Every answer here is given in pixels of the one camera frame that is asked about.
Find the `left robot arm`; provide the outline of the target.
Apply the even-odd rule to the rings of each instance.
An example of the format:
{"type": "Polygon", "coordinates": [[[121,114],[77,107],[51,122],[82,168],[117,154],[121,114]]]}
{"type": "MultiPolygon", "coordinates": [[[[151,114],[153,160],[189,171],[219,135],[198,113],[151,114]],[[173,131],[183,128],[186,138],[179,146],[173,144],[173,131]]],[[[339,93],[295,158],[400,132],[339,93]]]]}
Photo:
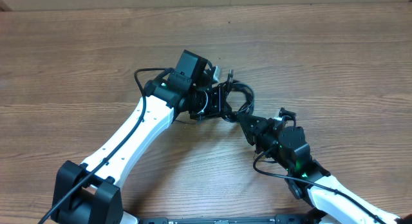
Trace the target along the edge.
{"type": "Polygon", "coordinates": [[[56,223],[138,223],[124,210],[122,188],[146,149],[176,120],[189,112],[200,118],[215,109],[221,70],[188,50],[173,68],[139,84],[142,94],[131,116],[97,151],[80,164],[66,161],[58,170],[51,209],[41,218],[56,223]]]}

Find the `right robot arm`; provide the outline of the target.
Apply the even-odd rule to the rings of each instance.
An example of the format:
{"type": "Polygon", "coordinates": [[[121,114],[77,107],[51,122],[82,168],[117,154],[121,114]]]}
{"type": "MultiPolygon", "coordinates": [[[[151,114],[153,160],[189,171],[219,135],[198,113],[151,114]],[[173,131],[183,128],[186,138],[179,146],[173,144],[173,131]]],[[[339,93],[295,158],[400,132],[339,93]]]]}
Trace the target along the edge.
{"type": "Polygon", "coordinates": [[[294,113],[277,118],[240,113],[237,118],[247,142],[256,147],[254,170],[284,179],[296,199],[323,214],[317,223],[411,223],[411,215],[400,218],[360,198],[314,160],[294,113]]]}

